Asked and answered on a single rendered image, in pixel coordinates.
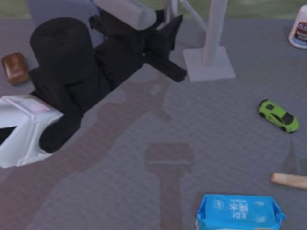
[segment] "gray tabletop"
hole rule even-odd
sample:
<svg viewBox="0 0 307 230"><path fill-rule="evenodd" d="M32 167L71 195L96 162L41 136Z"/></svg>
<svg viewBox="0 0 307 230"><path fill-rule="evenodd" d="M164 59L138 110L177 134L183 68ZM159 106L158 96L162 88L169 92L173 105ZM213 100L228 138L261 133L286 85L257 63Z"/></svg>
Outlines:
<svg viewBox="0 0 307 230"><path fill-rule="evenodd" d="M307 192L271 184L272 172L307 175L307 51L287 42L292 21L228 20L226 46L237 78L174 83L149 66L92 109L81 130L46 161L0 170L1 230L190 230L205 193L273 196L282 230L307 225ZM0 21L0 56L22 52L30 21ZM172 60L203 45L184 21ZM0 69L0 95L10 86ZM269 98L292 112L292 135L256 113Z"/></svg>

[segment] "toy car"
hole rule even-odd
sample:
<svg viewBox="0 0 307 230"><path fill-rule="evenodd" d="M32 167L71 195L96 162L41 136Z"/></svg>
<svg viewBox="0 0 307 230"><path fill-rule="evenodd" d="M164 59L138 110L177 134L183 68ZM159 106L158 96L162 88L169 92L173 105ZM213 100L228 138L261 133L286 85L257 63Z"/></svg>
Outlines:
<svg viewBox="0 0 307 230"><path fill-rule="evenodd" d="M293 133L299 128L299 122L296 117L268 99L261 101L258 107L258 114L277 125L284 132Z"/></svg>

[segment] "green grass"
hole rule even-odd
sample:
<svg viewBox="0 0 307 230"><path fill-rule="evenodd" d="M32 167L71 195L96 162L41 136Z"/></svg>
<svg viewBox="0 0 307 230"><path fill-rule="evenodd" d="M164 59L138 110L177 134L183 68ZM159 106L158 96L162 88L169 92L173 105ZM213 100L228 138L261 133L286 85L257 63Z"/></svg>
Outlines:
<svg viewBox="0 0 307 230"><path fill-rule="evenodd" d="M164 0L140 0L160 9ZM208 17L210 0L189 0L202 17ZM306 0L228 0L226 16L230 18L295 18ZM180 12L190 17L185 9ZM1 18L30 18L26 0L0 0Z"/></svg>

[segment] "blue plastic packaging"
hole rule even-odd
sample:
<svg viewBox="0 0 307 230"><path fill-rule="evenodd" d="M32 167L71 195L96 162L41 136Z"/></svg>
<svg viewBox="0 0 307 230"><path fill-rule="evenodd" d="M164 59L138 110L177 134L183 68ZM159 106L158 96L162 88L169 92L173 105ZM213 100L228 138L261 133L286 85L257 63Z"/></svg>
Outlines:
<svg viewBox="0 0 307 230"><path fill-rule="evenodd" d="M204 196L197 212L198 230L278 230L286 215L270 196Z"/></svg>

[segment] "white stand base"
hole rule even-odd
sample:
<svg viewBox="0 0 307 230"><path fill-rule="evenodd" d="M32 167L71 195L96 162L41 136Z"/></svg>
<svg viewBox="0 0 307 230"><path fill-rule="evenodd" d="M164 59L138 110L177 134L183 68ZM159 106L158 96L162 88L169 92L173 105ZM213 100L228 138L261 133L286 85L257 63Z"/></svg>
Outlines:
<svg viewBox="0 0 307 230"><path fill-rule="evenodd" d="M203 64L202 54L203 48L183 51L191 82L233 79L236 77L225 47L217 48L216 60L212 66Z"/></svg>

